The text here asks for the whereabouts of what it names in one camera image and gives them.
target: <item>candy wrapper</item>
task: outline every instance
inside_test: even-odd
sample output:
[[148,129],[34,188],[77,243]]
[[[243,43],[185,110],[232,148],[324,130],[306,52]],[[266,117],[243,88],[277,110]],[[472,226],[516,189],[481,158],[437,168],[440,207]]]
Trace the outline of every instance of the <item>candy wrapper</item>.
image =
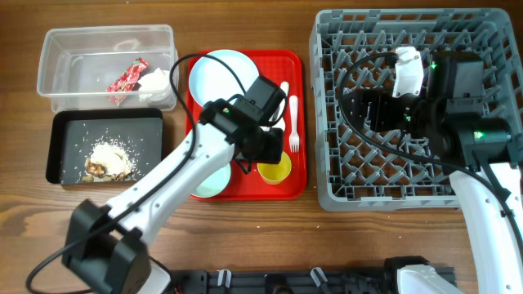
[[[145,60],[141,59],[140,57],[134,60],[131,66],[127,69],[125,73],[123,73],[119,79],[116,80],[116,82],[113,82],[112,85],[109,86],[107,91],[132,91],[134,86],[136,85],[136,82],[138,82],[138,78],[140,77],[140,73],[146,69],[149,66]],[[115,103],[116,105],[120,105],[122,103],[127,95],[115,95],[110,96],[109,101]]]

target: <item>round plate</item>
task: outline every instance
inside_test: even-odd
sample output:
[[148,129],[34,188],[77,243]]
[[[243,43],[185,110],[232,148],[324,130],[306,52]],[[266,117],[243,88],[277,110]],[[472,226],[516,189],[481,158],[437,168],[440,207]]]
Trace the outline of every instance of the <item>round plate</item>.
[[230,180],[230,164],[214,172],[192,193],[196,197],[209,198],[218,195],[226,188]]
[[[229,65],[247,91],[259,76],[254,62],[245,54],[234,50],[217,50],[208,53]],[[243,92],[232,73],[210,58],[200,58],[189,74],[189,91],[200,106],[209,101],[231,98]]]

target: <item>wooden surface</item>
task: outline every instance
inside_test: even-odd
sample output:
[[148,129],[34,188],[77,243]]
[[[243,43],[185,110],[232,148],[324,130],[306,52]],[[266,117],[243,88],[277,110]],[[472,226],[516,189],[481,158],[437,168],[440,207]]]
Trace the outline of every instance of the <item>wooden surface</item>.
[[[0,3],[0,293],[25,293],[27,273],[61,247],[73,208],[85,198],[99,204],[126,185],[48,184],[44,173],[54,113],[36,92],[45,33],[53,28],[168,24],[183,56],[207,48],[287,48],[303,60],[306,75],[306,192],[290,202],[187,201],[150,249],[172,269],[308,270],[381,265],[390,256],[422,255],[454,266],[458,285],[477,292],[476,272],[463,214],[453,209],[397,212],[325,212],[317,203],[314,101],[308,78],[308,38],[315,14],[327,8],[456,7],[451,0],[373,2],[213,1],[174,3],[4,0]],[[478,0],[512,16],[521,48],[521,0]],[[186,85],[186,65],[181,71]],[[183,137],[185,115],[165,114],[168,145]],[[47,290],[85,287],[59,263],[36,284]]]

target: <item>yellow bowl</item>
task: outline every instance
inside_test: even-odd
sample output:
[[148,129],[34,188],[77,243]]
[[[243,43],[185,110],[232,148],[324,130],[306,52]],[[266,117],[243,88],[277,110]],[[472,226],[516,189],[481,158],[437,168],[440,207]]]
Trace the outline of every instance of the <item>yellow bowl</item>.
[[291,173],[291,169],[293,169],[291,158],[285,152],[282,152],[278,164],[258,163],[261,178],[270,185],[277,185],[285,180]]

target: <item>dish rack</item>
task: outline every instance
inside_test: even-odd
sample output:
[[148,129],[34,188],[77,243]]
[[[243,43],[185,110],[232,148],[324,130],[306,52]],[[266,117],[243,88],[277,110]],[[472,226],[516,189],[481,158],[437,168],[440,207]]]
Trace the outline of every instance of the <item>dish rack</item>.
[[[501,9],[324,10],[309,39],[315,97],[316,171],[321,207],[328,211],[390,211],[407,207],[459,207],[440,166],[415,163],[364,143],[343,121],[334,96],[355,61],[371,53],[414,46],[427,85],[434,51],[472,51],[484,61],[484,117],[505,118],[523,145],[523,69],[508,14]],[[357,69],[343,88],[392,87],[382,59]],[[432,156],[428,140],[400,131],[365,134],[392,148]]]

